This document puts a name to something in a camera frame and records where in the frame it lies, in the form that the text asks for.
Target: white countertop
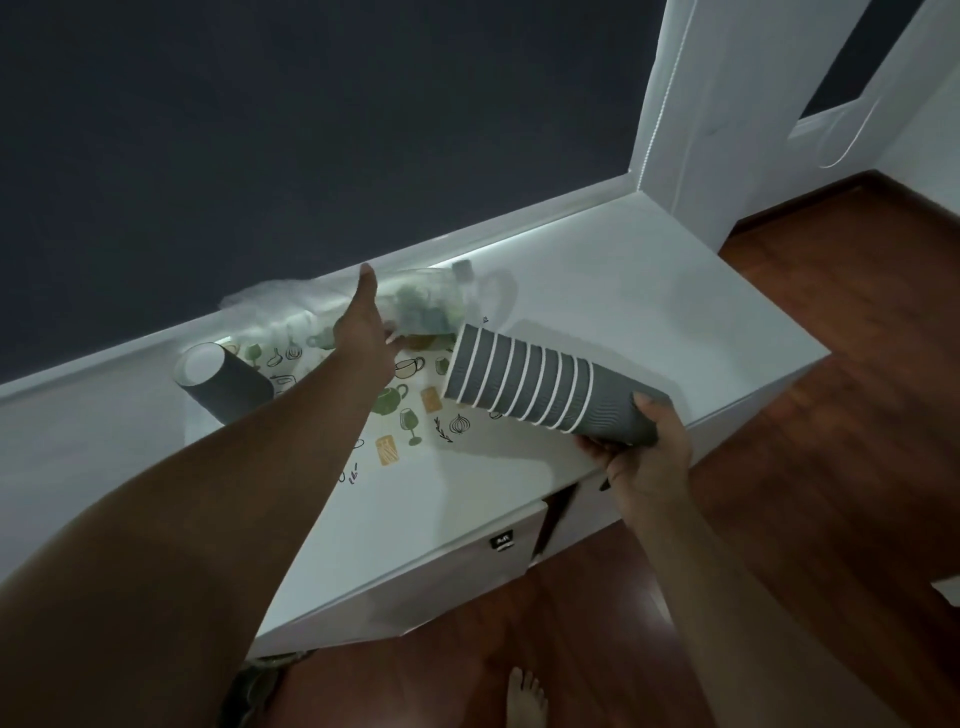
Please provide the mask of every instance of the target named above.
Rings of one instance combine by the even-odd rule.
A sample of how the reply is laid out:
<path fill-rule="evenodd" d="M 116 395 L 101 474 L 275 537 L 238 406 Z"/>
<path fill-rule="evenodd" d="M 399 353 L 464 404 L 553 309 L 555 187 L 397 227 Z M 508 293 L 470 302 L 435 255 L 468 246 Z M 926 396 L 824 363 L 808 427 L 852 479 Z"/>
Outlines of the white countertop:
<path fill-rule="evenodd" d="M 461 258 L 487 328 L 649 383 L 688 425 L 827 352 L 642 193 Z M 188 412 L 190 441 L 217 426 L 199 407 Z M 498 440 L 432 449 L 340 484 L 259 633 L 593 470 L 568 436 L 506 418 L 496 425 Z"/>

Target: wooden floor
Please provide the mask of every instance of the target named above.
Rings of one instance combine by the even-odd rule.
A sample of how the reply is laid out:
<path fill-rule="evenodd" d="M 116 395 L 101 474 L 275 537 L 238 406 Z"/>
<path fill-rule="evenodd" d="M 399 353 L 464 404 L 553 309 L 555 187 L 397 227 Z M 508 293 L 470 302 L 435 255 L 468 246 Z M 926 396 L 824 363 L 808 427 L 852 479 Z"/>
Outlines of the wooden floor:
<path fill-rule="evenodd" d="M 960 232 L 857 188 L 722 256 L 834 356 L 694 469 L 710 522 L 917 726 L 960 725 Z M 502 725 L 537 672 L 551 726 L 710 726 L 640 548 L 616 525 L 407 637 L 295 667 L 271 728 Z"/>

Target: plastic bag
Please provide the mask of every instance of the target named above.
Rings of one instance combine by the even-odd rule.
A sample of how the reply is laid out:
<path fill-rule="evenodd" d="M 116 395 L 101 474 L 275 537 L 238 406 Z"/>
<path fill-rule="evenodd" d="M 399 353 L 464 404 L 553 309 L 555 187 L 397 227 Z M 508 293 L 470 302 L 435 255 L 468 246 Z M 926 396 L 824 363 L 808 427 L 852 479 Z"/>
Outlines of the plastic bag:
<path fill-rule="evenodd" d="M 356 291 L 356 276 L 320 280 L 267 280 L 223 299 L 234 335 L 270 336 L 333 349 L 333 325 Z M 419 268 L 377 276 L 376 308 L 388 328 L 402 335 L 456 333 L 464 298 L 453 271 Z"/>

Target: teacup illustration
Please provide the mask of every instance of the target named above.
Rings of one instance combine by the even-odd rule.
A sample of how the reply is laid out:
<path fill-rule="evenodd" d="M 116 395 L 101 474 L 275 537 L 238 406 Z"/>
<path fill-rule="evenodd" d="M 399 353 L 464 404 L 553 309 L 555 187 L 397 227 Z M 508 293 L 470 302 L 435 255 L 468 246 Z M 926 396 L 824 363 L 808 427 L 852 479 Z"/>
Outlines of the teacup illustration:
<path fill-rule="evenodd" d="M 387 387 L 376 396 L 376 402 L 373 404 L 371 412 L 378 415 L 389 415 L 396 412 L 400 406 L 400 400 L 407 396 L 410 388 L 406 384 L 398 384 L 396 387 Z"/>
<path fill-rule="evenodd" d="M 426 359 L 418 356 L 416 359 L 404 359 L 394 365 L 394 375 L 400 379 L 409 379 L 411 376 L 423 369 Z"/>

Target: right hand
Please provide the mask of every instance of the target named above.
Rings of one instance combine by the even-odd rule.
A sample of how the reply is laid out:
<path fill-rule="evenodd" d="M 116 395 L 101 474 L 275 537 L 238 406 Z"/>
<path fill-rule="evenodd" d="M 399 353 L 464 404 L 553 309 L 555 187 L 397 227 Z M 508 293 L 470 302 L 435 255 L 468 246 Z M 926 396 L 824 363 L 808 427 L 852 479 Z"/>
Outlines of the right hand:
<path fill-rule="evenodd" d="M 634 403 L 657 425 L 659 439 L 651 448 L 627 448 L 577 436 L 577 446 L 607 472 L 617 508 L 629 526 L 651 501 L 687 497 L 692 456 L 690 438 L 672 405 L 654 402 L 639 392 L 634 392 Z"/>

